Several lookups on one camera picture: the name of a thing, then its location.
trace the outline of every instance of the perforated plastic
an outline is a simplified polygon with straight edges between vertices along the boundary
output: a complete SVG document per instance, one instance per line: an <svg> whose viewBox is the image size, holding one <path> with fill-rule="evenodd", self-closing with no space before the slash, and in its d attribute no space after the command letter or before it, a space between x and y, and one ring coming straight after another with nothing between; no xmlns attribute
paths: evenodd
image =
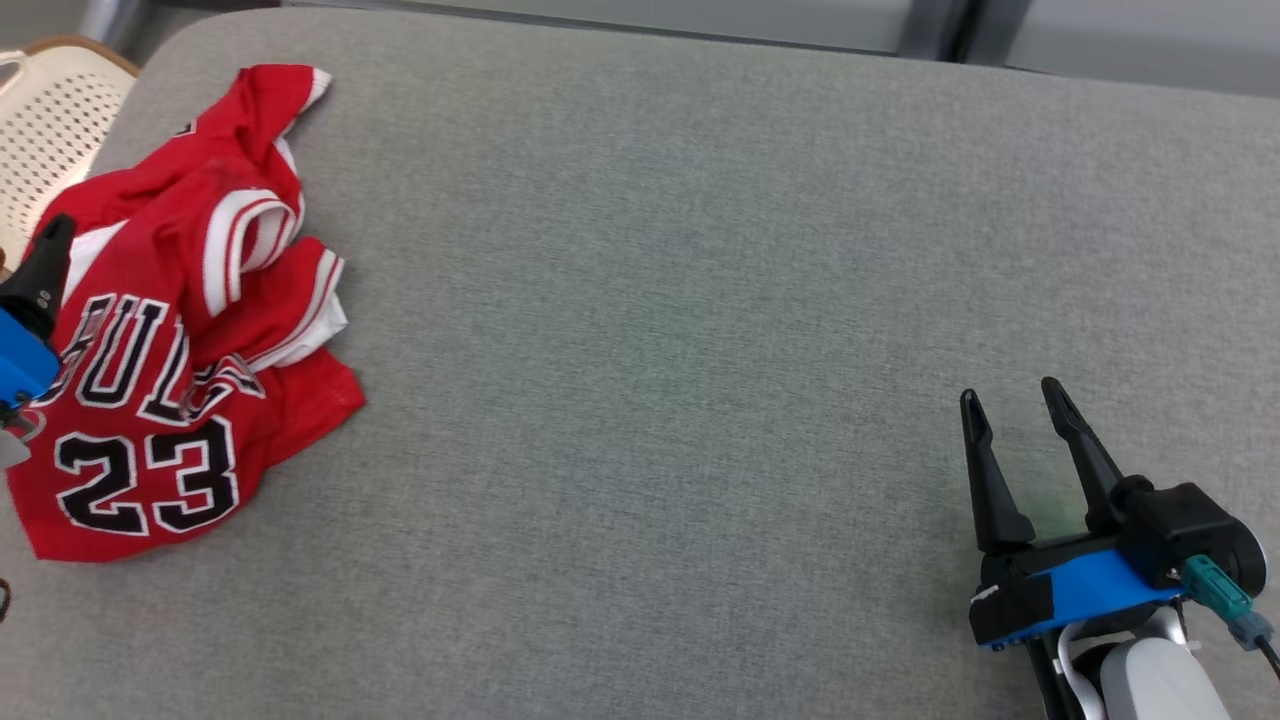
<svg viewBox="0 0 1280 720"><path fill-rule="evenodd" d="M92 50L0 54L0 247L13 268L49 202L88 172L133 76Z"/></svg>

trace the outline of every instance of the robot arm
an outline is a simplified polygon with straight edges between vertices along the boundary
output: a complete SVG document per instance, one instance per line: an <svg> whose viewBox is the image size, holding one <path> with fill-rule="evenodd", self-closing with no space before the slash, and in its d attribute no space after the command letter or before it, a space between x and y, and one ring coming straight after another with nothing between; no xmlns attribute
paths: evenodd
<svg viewBox="0 0 1280 720"><path fill-rule="evenodd" d="M22 438L33 428L22 418L22 406L44 395L58 377L50 338L74 234L69 217L55 217L32 241L31 256L0 282L0 470L27 459Z"/></svg>
<svg viewBox="0 0 1280 720"><path fill-rule="evenodd" d="M1253 533L1192 483L1161 489L1123 477L1053 378L1042 382L1053 429L1071 450L1088 502L1080 536L1033 542L991 450L974 391L960 396L974 530L983 552L970 600L974 639L1025 647L1050 720L1225 720L1190 653L1185 598L1228 621L1280 676L1271 628L1252 612L1267 568ZM1121 635L1075 653L1079 639Z"/></svg>

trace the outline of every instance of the number 23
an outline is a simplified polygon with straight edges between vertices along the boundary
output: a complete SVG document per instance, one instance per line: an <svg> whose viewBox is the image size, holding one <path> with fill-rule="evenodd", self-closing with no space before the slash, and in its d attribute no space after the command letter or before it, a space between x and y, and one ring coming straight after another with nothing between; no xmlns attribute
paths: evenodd
<svg viewBox="0 0 1280 720"><path fill-rule="evenodd" d="M148 436L146 468L174 468L178 495L184 500L154 502L155 523L173 533L187 533L224 518L239 505L236 455L230 423L219 415L201 427L177 434ZM198 461L182 468L183 451L198 451ZM111 502L138 484L137 452L123 437L96 438L81 433L65 436L54 447L58 469L82 475L100 466L87 483L58 495L58 503L74 525L124 536L148 536L148 512L140 502ZM192 507L189 500L202 500Z"/></svg>

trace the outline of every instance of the bulls jersey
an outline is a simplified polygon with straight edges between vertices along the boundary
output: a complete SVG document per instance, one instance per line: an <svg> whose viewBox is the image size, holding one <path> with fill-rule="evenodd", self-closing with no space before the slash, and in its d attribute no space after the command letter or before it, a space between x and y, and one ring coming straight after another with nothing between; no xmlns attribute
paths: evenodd
<svg viewBox="0 0 1280 720"><path fill-rule="evenodd" d="M44 222L77 223L61 372L24 410L32 456L9 470L38 557L104 562L206 533L364 404L321 347L346 324L343 263L294 241L284 133L328 83L302 65L242 70L138 165L49 208Z"/></svg>

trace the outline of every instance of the gray cushion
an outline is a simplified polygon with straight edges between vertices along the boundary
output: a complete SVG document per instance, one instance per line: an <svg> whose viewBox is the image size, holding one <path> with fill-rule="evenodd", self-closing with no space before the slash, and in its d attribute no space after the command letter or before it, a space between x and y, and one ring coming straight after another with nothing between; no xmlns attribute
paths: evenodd
<svg viewBox="0 0 1280 720"><path fill-rule="evenodd" d="M270 10L166 45L99 170L265 61L334 76L291 138L370 405L137 560L35 562L0 501L4 717L1038 717L966 624L957 398L1073 532L1044 374L1280 547L1275 101Z"/></svg>

